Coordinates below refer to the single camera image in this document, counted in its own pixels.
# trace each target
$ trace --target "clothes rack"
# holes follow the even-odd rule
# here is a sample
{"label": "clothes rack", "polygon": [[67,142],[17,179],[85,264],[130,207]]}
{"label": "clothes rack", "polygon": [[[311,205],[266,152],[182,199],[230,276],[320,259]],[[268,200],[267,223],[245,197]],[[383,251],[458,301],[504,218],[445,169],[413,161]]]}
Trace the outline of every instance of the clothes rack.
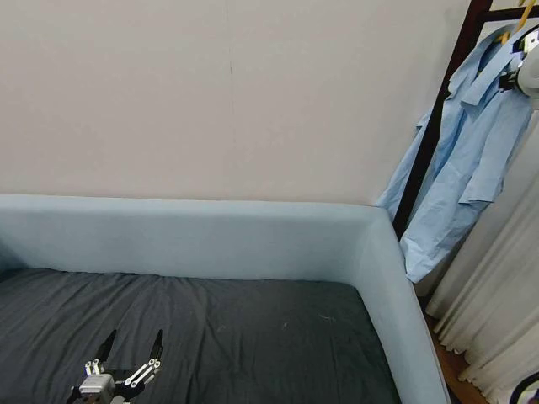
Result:
{"label": "clothes rack", "polygon": [[[442,79],[429,122],[425,128],[423,139],[419,144],[418,153],[408,176],[403,197],[393,220],[393,228],[399,239],[406,230],[412,209],[421,189],[421,184],[429,169],[430,161],[440,139],[442,109],[444,101],[449,95],[448,87],[451,76],[477,44],[485,23],[520,19],[525,9],[521,7],[491,11],[492,2],[493,0],[472,0],[468,7],[466,17],[462,23],[461,32],[456,40],[455,48],[446,68],[446,74]],[[530,12],[529,18],[536,17],[539,17],[539,6],[534,6]]]}

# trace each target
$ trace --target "wooden floor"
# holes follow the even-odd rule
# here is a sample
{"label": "wooden floor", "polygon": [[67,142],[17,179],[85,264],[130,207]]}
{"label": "wooden floor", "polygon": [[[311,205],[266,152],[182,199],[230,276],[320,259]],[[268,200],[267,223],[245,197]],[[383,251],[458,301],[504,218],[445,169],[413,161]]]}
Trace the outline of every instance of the wooden floor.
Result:
{"label": "wooden floor", "polygon": [[447,351],[440,345],[438,337],[433,333],[436,320],[425,314],[425,320],[429,326],[430,336],[435,345],[436,354],[440,361],[441,371],[452,393],[461,404],[487,404],[479,390],[467,381],[459,381],[458,375],[467,367],[462,355]]}

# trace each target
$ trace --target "white wall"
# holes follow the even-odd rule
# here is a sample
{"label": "white wall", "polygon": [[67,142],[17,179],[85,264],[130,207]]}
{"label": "white wall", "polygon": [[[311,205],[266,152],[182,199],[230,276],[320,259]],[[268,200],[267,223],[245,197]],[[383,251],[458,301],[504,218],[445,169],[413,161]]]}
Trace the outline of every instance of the white wall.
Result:
{"label": "white wall", "polygon": [[369,204],[467,0],[0,4],[0,193]]}

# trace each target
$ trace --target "shirt collar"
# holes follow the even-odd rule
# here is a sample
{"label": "shirt collar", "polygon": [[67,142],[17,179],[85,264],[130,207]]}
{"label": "shirt collar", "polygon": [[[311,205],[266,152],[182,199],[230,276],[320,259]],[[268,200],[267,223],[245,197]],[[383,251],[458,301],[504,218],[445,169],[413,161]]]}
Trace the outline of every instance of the shirt collar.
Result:
{"label": "shirt collar", "polygon": [[488,62],[479,76],[473,81],[470,88],[462,97],[462,102],[471,106],[478,106],[490,85],[511,62],[515,55],[513,54],[513,44],[526,35],[527,31],[521,29],[516,34],[513,34],[510,39],[499,48],[498,52]]}
{"label": "shirt collar", "polygon": [[448,88],[451,94],[454,94],[456,90],[458,90],[458,88],[466,80],[466,78],[469,77],[470,74],[472,74],[473,77],[477,76],[481,58],[488,47],[492,45],[496,38],[499,38],[504,32],[512,31],[515,26],[515,24],[507,24],[499,29],[496,29],[492,34],[479,42],[479,44],[472,50],[470,55],[468,55],[466,60],[459,66],[458,69],[456,69],[453,76],[451,76]]}

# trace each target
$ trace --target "shirt sleeve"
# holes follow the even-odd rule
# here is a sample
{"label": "shirt sleeve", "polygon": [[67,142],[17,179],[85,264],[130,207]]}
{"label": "shirt sleeve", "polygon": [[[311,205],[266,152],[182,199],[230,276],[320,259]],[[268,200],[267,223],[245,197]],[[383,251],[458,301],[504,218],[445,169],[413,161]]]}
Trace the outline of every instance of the shirt sleeve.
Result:
{"label": "shirt sleeve", "polygon": [[492,130],[483,148],[479,164],[464,193],[461,204],[494,202],[502,189],[507,163],[531,118],[531,104],[520,91],[506,91]]}

